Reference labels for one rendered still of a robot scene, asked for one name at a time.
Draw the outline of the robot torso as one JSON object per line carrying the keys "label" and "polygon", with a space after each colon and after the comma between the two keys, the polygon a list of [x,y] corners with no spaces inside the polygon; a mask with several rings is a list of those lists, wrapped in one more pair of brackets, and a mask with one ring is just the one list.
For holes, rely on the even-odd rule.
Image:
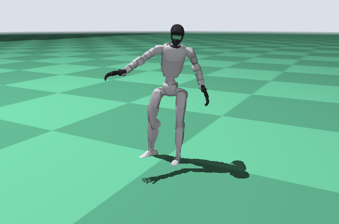
{"label": "robot torso", "polygon": [[[172,43],[170,43],[173,45]],[[178,82],[175,82],[175,78],[178,78],[183,69],[183,64],[186,57],[186,48],[184,44],[178,44],[179,48],[172,48],[170,44],[165,43],[161,56],[161,70],[165,78],[163,83],[163,95],[176,96],[176,89],[178,88]]]}

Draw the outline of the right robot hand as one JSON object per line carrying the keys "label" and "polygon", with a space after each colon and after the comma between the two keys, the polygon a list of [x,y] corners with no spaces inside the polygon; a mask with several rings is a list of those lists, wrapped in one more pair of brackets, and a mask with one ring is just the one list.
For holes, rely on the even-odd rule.
{"label": "right robot hand", "polygon": [[110,73],[107,73],[104,77],[104,80],[106,81],[107,77],[109,76],[115,76],[115,75],[119,75],[121,76],[122,74],[125,74],[127,71],[125,69],[119,69],[119,70],[116,70],[116,71],[112,71]]}

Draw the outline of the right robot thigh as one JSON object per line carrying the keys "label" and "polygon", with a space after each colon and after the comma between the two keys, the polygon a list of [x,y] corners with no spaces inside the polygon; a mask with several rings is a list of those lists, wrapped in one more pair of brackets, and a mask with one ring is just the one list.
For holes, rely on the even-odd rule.
{"label": "right robot thigh", "polygon": [[163,97],[162,87],[154,89],[151,94],[150,101],[147,108],[148,122],[153,129],[160,127],[160,121],[156,118],[159,110],[161,98]]}

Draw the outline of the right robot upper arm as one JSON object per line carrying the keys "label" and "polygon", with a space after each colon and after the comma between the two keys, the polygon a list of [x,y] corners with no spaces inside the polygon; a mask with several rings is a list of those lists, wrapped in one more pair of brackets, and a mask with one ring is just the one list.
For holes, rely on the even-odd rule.
{"label": "right robot upper arm", "polygon": [[151,49],[149,49],[147,52],[145,52],[136,62],[138,63],[138,66],[141,66],[145,63],[145,60],[150,59],[155,54],[160,55],[163,52],[164,45],[155,45]]}

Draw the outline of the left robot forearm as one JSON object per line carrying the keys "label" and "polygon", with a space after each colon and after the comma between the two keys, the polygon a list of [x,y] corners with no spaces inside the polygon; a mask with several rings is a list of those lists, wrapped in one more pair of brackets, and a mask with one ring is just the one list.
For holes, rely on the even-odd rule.
{"label": "left robot forearm", "polygon": [[[201,67],[200,67],[200,65],[198,64],[198,66],[199,66],[199,72],[197,72],[197,73],[195,73],[195,75],[196,75],[196,77],[197,77],[197,82],[198,82],[198,84],[199,84],[199,89],[200,90],[202,90],[201,89],[201,85],[204,85],[205,86],[205,84],[204,84],[204,79],[203,79],[203,76],[202,76],[202,70],[201,70]],[[206,87],[206,86],[205,86]]]}

